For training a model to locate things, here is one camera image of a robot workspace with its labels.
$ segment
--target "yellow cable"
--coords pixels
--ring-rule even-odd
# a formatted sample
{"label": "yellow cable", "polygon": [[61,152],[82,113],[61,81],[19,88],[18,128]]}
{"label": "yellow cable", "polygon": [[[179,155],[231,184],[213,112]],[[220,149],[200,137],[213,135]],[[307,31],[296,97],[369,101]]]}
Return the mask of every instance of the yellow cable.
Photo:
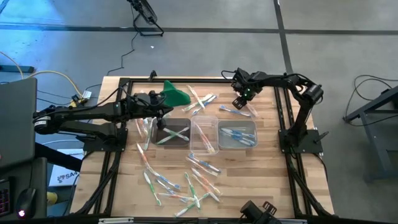
{"label": "yellow cable", "polygon": [[38,75],[38,74],[41,74],[41,73],[55,73],[55,74],[58,74],[58,75],[62,75],[63,77],[65,77],[65,78],[73,85],[73,87],[75,88],[76,92],[77,92],[80,96],[83,96],[83,95],[80,93],[80,91],[79,91],[79,89],[77,88],[77,86],[74,84],[74,82],[73,82],[66,74],[63,74],[63,73],[60,73],[60,72],[57,72],[57,71],[51,71],[51,70],[40,71],[40,72],[36,72],[36,73],[33,73],[33,74],[29,75],[27,78],[33,77],[33,76]]}
{"label": "yellow cable", "polygon": [[[0,54],[6,56],[9,60],[11,60],[12,62],[14,62],[15,66],[18,68],[19,73],[21,74],[22,79],[24,79],[24,74],[23,74],[21,68],[19,67],[19,65],[17,64],[17,62],[15,62],[12,58],[10,58],[8,55],[6,55],[6,54],[3,53],[3,52],[0,52]],[[38,75],[38,74],[41,74],[41,73],[55,73],[55,74],[58,74],[58,75],[62,75],[63,77],[65,77],[65,78],[73,85],[73,87],[75,88],[76,92],[80,95],[80,97],[82,97],[82,94],[80,93],[79,89],[78,89],[77,86],[74,84],[74,82],[73,82],[67,75],[65,75],[65,74],[63,74],[63,73],[60,73],[60,72],[57,72],[57,71],[48,70],[48,71],[41,71],[41,72],[33,73],[33,74],[29,75],[27,78],[33,77],[33,76]]]}
{"label": "yellow cable", "polygon": [[15,62],[12,58],[10,58],[8,55],[6,55],[6,54],[3,53],[3,52],[0,52],[0,54],[6,56],[9,60],[11,60],[12,62],[14,62],[15,66],[16,66],[16,67],[18,68],[18,70],[19,70],[19,73],[21,74],[22,79],[24,79],[24,74],[23,74],[21,68],[19,67],[19,65],[17,64],[17,62]]}

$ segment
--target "floor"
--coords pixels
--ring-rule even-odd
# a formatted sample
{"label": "floor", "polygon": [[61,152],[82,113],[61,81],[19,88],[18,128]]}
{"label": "floor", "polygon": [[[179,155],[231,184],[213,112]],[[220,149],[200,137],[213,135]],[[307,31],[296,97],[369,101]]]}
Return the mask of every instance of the floor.
{"label": "floor", "polygon": [[[3,1],[7,4],[2,4],[3,10],[0,4],[1,51],[20,65],[31,65],[38,71],[67,73],[81,90],[101,83],[108,70],[120,66],[120,56],[131,49],[135,32],[47,31],[36,27],[45,25],[63,30],[68,26],[70,30],[77,30],[81,26],[101,26],[127,31],[118,28],[132,27],[125,0]],[[273,0],[149,2],[159,24],[173,32],[166,32],[162,38],[138,36],[133,43],[135,51],[124,57],[124,69],[110,75],[148,75],[156,70],[160,76],[219,76],[221,70],[237,67],[249,72],[281,74],[286,70],[291,72],[291,66],[295,72],[321,83],[325,91],[325,99],[314,107],[313,117],[320,131],[330,132],[322,144],[335,213],[345,218],[398,220],[398,181],[364,182],[363,174],[374,164],[364,129],[348,126],[341,119],[356,76],[398,78],[397,1],[280,0],[282,17],[277,17]],[[281,35],[281,41],[278,33],[278,29],[283,28],[281,25],[296,33],[297,30],[311,32],[287,32]],[[10,62],[0,57],[0,63]],[[63,96],[75,94],[60,76],[48,74],[37,78],[42,91]],[[0,74],[0,82],[18,79],[17,73]],[[385,89],[381,83],[367,82],[359,90],[366,97],[375,98]],[[99,88],[92,90],[97,95]],[[38,97],[66,103],[66,99],[43,93]],[[365,102],[354,96],[349,111]],[[38,101],[37,109],[49,105]],[[391,122],[396,120],[378,125],[382,127]],[[72,137],[37,136],[38,142],[56,139]],[[80,147],[78,142],[51,146]],[[65,204],[51,208],[49,215],[60,215]]]}

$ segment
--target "computer mouse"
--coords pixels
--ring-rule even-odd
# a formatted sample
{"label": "computer mouse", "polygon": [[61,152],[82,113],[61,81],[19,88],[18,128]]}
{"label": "computer mouse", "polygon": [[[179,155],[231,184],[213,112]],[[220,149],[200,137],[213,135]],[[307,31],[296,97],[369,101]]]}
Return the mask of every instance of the computer mouse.
{"label": "computer mouse", "polygon": [[35,193],[36,189],[28,188],[19,194],[15,205],[19,219],[30,219],[35,215]]}

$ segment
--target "wooden tabletop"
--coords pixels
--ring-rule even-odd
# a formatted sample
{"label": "wooden tabletop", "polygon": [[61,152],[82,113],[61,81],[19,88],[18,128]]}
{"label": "wooden tabletop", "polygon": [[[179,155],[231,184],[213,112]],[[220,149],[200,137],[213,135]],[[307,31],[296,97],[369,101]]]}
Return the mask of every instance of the wooden tabletop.
{"label": "wooden tabletop", "polygon": [[[104,100],[118,87],[119,79],[120,77],[104,77],[98,101]],[[204,97],[209,93],[219,96],[219,98],[206,107],[206,110],[199,112],[199,115],[216,116],[218,119],[246,119],[241,115],[219,110],[220,105],[233,108],[231,102],[236,98],[236,95],[229,84],[190,83],[189,85],[195,89],[199,97]],[[178,83],[175,84],[175,87],[188,93],[191,96],[192,102],[196,101],[186,87],[186,84]],[[163,90],[163,84],[135,83],[132,92],[138,93],[141,90],[146,93],[150,90],[155,90],[158,93]],[[114,101],[115,98],[116,95],[108,101]],[[221,203],[216,203],[212,198],[206,198],[201,203],[202,208],[200,211],[193,208],[184,214],[183,217],[239,218],[241,216],[239,210],[248,200],[252,200],[259,206],[264,201],[269,201],[277,208],[276,217],[293,217],[285,157],[280,152],[277,137],[277,131],[280,127],[274,89],[265,87],[252,100],[251,104],[259,113],[259,117],[254,119],[257,126],[258,145],[251,150],[220,150],[215,156],[200,156],[201,160],[208,161],[222,170],[222,173],[218,177],[206,175],[210,182],[213,182],[223,193],[220,197]],[[292,107],[294,114],[297,114],[299,105],[293,98]],[[183,107],[174,108],[171,118],[192,117],[191,113],[184,113],[181,108]],[[248,112],[247,108],[243,108],[242,111]],[[308,119],[307,126],[308,128],[313,127],[312,117]],[[136,142],[143,143],[143,140],[137,132],[134,121],[129,121],[127,128],[129,129],[129,135],[126,150],[122,153],[119,166],[112,216],[172,217],[174,213],[183,209],[186,204],[174,198],[160,197],[162,206],[156,205],[154,196],[144,180],[142,174],[144,163],[137,151]],[[190,197],[188,183],[183,176],[184,172],[192,173],[190,171],[191,164],[185,160],[189,152],[189,148],[163,148],[150,144],[145,154],[149,164],[155,171],[182,186],[181,192],[179,192],[180,195]],[[97,187],[103,157],[103,152],[94,152],[83,161],[80,178],[73,198],[72,212],[81,208]],[[323,207],[330,213],[333,213],[325,171],[321,162],[311,154],[302,154],[302,159],[308,188]],[[154,182],[153,176],[150,176],[150,178],[152,179],[155,191],[165,192],[160,185]],[[199,196],[205,193],[197,181],[192,179],[192,183]],[[302,193],[298,186],[297,189],[300,208],[304,212]],[[104,193],[101,211],[104,209],[107,197],[108,188]]]}

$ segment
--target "green cloth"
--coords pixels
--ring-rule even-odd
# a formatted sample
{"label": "green cloth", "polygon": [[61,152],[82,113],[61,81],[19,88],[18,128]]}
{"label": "green cloth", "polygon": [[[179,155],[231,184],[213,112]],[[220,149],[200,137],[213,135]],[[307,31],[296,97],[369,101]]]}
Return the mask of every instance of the green cloth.
{"label": "green cloth", "polygon": [[178,90],[174,87],[170,81],[166,80],[163,84],[163,91],[166,95],[166,100],[164,104],[167,106],[182,106],[182,105],[189,105],[191,103],[191,98],[188,94],[184,93],[181,90]]}

